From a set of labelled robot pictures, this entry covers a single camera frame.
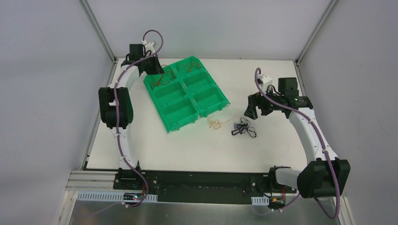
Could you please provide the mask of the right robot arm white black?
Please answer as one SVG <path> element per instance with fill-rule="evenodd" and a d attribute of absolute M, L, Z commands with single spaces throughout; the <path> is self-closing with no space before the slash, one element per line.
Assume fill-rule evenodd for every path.
<path fill-rule="evenodd" d="M 246 117 L 255 120 L 257 111 L 267 116 L 274 111 L 284 113 L 295 128 L 303 146 L 307 165 L 294 170 L 287 166 L 270 168 L 267 188 L 278 192 L 284 186 L 295 188 L 303 198 L 336 197 L 342 194 L 351 166 L 340 159 L 318 127 L 313 105 L 307 96 L 301 96 L 294 77 L 280 78 L 278 88 L 268 77 L 256 78 L 258 92 L 248 96 Z"/>

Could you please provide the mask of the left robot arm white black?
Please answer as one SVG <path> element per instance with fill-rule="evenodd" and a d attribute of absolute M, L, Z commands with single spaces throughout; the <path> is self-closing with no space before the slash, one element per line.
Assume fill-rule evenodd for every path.
<path fill-rule="evenodd" d="M 143 175 L 137 155 L 131 152 L 132 140 L 129 135 L 134 112 L 130 89 L 142 74 L 155 75 L 163 71 L 153 45 L 153 41 L 131 44 L 130 52 L 121 63 L 120 74 L 110 85 L 98 91 L 100 118 L 115 140 L 119 157 L 115 180 L 125 181 L 134 190 L 142 186 Z"/>

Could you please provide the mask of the green compartment bin tray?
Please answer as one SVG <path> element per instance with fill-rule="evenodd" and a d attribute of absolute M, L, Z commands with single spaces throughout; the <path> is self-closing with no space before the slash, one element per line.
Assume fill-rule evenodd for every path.
<path fill-rule="evenodd" d="M 230 104 L 195 56 L 162 66 L 164 73 L 143 82 L 167 132 L 177 131 Z"/>

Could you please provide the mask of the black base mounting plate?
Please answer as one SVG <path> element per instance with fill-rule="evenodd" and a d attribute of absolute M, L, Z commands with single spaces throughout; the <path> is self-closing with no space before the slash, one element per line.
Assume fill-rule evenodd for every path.
<path fill-rule="evenodd" d="M 289 186 L 273 184 L 267 173 L 187 172 L 118 169 L 113 189 L 157 196 L 167 203 L 251 204 L 253 197 L 295 194 Z"/>

